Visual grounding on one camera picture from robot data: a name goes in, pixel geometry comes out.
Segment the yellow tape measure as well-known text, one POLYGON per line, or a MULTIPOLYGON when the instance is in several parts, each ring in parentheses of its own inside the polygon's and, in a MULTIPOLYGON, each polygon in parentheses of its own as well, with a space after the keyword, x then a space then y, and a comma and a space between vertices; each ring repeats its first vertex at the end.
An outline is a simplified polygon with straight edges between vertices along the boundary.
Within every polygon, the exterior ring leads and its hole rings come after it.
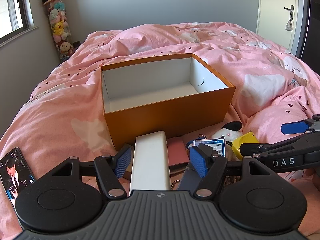
POLYGON ((253 132, 248 132, 246 134, 243 134, 242 136, 236 138, 235 140, 233 140, 232 143, 232 150, 233 153, 235 154, 235 156, 242 161, 242 154, 240 153, 240 146, 242 144, 245 143, 249 143, 249 144, 257 144, 259 141, 258 139, 255 137, 253 132))

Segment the pink pouch bag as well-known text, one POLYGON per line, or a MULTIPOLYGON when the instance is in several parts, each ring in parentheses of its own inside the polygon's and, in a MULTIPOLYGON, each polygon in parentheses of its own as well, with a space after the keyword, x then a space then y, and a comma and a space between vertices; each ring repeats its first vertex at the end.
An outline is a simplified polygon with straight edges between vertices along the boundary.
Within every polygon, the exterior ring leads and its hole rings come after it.
POLYGON ((189 164, 189 155, 181 137, 167 140, 170 175, 175 176, 185 170, 189 164))

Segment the brown cat plush keychain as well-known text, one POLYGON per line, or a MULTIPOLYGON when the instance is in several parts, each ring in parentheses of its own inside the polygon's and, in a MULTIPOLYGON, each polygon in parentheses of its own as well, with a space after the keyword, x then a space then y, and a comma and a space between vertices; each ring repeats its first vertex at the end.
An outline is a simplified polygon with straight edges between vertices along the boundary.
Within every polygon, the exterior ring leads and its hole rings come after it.
POLYGON ((196 139, 193 139, 186 143, 185 148, 188 150, 192 146, 197 146, 202 141, 207 140, 207 137, 204 134, 199 134, 196 139))

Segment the grey wallet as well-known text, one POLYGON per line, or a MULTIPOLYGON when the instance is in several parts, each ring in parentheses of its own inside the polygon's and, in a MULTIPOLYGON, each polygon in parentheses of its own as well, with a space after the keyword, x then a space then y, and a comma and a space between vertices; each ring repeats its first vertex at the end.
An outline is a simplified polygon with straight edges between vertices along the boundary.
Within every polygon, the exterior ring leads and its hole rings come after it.
POLYGON ((192 163, 189 162, 185 168, 182 178, 180 179, 177 190, 189 191, 190 194, 193 194, 197 189, 201 179, 202 178, 199 176, 192 163))

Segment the white dog plush toy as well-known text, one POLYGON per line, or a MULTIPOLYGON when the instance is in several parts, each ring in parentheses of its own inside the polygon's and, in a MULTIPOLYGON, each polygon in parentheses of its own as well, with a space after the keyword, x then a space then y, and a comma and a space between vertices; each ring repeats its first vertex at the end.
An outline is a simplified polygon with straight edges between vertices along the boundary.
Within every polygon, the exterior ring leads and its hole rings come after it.
POLYGON ((220 130, 215 132, 210 138, 211 139, 224 139, 226 148, 226 158, 228 161, 239 161, 232 150, 233 141, 243 134, 241 132, 242 122, 231 121, 226 123, 220 130))

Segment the white rectangular box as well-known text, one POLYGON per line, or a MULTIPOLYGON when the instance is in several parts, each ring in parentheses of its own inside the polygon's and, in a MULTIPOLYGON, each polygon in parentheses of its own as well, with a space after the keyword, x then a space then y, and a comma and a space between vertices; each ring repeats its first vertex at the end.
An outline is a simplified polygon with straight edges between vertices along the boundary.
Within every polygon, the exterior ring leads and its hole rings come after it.
POLYGON ((164 131, 136 137, 130 192, 170 191, 168 147, 164 131))

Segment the orange cardboard box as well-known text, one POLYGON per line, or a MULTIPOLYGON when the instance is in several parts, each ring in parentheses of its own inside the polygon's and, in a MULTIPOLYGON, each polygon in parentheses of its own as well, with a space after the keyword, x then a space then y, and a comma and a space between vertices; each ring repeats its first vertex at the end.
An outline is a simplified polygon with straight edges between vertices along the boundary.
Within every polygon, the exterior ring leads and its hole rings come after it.
POLYGON ((101 68, 103 113, 114 148, 164 131, 178 137, 224 120, 235 86, 195 54, 152 56, 101 68))

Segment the pink patterned duvet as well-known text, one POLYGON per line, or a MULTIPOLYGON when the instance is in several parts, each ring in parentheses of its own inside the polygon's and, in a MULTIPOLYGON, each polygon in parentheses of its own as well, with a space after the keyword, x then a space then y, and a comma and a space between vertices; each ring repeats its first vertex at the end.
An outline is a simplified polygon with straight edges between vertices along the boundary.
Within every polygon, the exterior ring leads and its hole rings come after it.
POLYGON ((115 151, 114 122, 157 120, 193 135, 232 118, 259 139, 282 139, 280 123, 319 112, 319 76, 285 48, 229 23, 147 24, 90 34, 33 91, 1 139, 19 147, 33 174, 76 155, 115 151))

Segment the black wardrobe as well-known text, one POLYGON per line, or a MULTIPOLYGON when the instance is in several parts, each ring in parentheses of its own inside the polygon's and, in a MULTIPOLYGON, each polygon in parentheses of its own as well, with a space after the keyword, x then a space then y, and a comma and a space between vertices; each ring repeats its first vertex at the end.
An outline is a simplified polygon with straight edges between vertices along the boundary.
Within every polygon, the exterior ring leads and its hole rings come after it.
POLYGON ((319 0, 308 0, 307 28, 301 59, 319 74, 319 0))

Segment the smartphone with photo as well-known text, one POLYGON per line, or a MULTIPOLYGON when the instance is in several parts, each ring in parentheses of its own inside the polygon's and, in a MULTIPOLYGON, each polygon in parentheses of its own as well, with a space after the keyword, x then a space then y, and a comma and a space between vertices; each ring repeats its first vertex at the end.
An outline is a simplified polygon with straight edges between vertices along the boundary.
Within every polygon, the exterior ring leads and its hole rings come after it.
POLYGON ((18 195, 34 182, 35 177, 19 147, 1 159, 1 184, 14 209, 18 195))

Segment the white door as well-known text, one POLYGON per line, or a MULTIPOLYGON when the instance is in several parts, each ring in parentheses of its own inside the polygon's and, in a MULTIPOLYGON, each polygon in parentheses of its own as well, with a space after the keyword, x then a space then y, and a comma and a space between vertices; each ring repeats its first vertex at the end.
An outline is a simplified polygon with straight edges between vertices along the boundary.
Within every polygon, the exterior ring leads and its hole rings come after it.
POLYGON ((256 33, 297 54, 303 20, 304 0, 259 0, 256 33), (293 32, 286 31, 290 12, 284 7, 294 5, 293 32))

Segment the window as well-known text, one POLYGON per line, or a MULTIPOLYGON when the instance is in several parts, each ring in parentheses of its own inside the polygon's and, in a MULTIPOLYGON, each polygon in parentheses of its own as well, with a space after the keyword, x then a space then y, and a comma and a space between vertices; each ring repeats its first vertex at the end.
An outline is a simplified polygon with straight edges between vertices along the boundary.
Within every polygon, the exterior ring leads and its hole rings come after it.
POLYGON ((1 0, 1 47, 33 29, 30 0, 1 0))

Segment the tube of plush toys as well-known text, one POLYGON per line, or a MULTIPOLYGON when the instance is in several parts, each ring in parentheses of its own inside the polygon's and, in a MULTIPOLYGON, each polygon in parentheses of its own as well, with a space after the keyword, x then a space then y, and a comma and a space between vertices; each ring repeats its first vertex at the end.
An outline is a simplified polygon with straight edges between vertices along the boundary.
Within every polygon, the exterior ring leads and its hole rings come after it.
POLYGON ((67 22, 66 7, 62 0, 42 0, 61 62, 67 61, 75 49, 67 22))

